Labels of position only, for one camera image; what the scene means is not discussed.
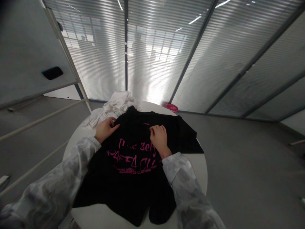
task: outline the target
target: red basket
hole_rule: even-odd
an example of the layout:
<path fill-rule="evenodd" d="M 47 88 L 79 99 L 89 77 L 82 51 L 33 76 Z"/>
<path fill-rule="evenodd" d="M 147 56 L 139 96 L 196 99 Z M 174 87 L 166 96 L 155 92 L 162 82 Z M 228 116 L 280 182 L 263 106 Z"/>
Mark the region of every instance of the red basket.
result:
<path fill-rule="evenodd" d="M 166 104 L 164 107 L 171 110 L 174 113 L 178 111 L 178 107 L 170 103 Z"/>

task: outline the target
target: black t-shirt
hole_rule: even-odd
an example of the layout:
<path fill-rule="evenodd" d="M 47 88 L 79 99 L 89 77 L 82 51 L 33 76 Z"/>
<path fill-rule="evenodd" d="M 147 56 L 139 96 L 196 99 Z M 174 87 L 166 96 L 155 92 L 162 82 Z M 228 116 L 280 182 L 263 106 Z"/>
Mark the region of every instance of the black t-shirt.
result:
<path fill-rule="evenodd" d="M 173 154 L 203 153 L 197 133 L 180 116 L 138 112 L 133 106 L 116 120 L 117 124 L 121 126 L 91 159 L 73 207 L 107 204 L 135 226 L 141 225 L 150 207 L 150 221 L 165 223 L 176 203 L 161 157 L 150 141 L 149 128 L 165 126 Z"/>

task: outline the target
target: grey patterned jacket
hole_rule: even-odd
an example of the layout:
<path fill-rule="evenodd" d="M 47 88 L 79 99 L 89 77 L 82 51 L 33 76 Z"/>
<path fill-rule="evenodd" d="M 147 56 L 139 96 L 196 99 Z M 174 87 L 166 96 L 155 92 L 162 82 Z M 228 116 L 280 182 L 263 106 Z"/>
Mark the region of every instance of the grey patterned jacket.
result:
<path fill-rule="evenodd" d="M 21 199 L 0 212 L 0 228 L 57 228 L 70 211 L 87 172 L 101 147 L 92 137 L 81 139 L 62 163 L 30 184 Z M 202 193 L 189 160 L 181 153 L 163 161 L 177 203 L 179 228 L 225 228 Z"/>

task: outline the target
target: floor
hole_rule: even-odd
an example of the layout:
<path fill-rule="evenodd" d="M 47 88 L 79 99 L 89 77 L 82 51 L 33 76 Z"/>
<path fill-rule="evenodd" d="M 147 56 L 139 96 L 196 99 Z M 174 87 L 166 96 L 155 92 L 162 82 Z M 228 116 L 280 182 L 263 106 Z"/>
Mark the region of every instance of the floor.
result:
<path fill-rule="evenodd" d="M 304 228 L 304 145 L 279 124 L 179 115 L 197 132 L 208 169 L 207 197 L 227 228 Z"/>
<path fill-rule="evenodd" d="M 74 101 L 43 98 L 15 113 L 0 111 L 0 134 L 8 133 Z M 91 102 L 93 109 L 102 103 Z M 89 115 L 85 104 L 75 106 L 32 131 L 0 143 L 0 176 L 10 173 L 13 182 L 66 141 Z M 226 227 L 304 228 L 305 145 L 288 146 L 302 138 L 279 124 L 237 120 L 180 112 L 197 132 L 208 168 L 207 197 Z M 26 185 L 62 159 L 58 152 L 35 174 L 0 199 L 0 208 L 18 199 Z"/>

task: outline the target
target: table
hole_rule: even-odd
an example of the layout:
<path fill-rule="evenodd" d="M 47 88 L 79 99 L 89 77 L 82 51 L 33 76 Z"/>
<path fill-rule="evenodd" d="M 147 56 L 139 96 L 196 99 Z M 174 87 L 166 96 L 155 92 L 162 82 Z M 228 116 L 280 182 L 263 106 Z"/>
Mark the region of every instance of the table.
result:
<path fill-rule="evenodd" d="M 140 101 L 140 107 L 143 112 L 154 111 L 156 113 L 165 114 L 165 115 L 175 115 L 175 113 L 170 110 L 161 107 L 157 104 Z M 69 152 L 71 152 L 72 147 L 83 137 L 87 135 L 95 135 L 95 130 L 84 129 L 79 125 L 75 130 L 72 137 L 69 140 L 69 143 L 64 152 L 65 159 Z M 194 172 L 197 176 L 198 182 L 203 190 L 207 193 L 207 164 L 204 154 L 184 154 L 186 156 L 194 169 Z M 87 228 L 137 228 L 128 222 L 126 219 L 114 213 L 110 210 L 105 204 L 95 204 L 88 207 L 73 208 L 71 214 L 74 217 L 77 224 L 82 229 Z M 146 214 L 144 221 L 142 222 L 139 228 L 177 228 L 177 213 L 176 210 L 170 217 L 170 219 L 162 225 L 155 225 L 149 221 L 148 214 Z"/>

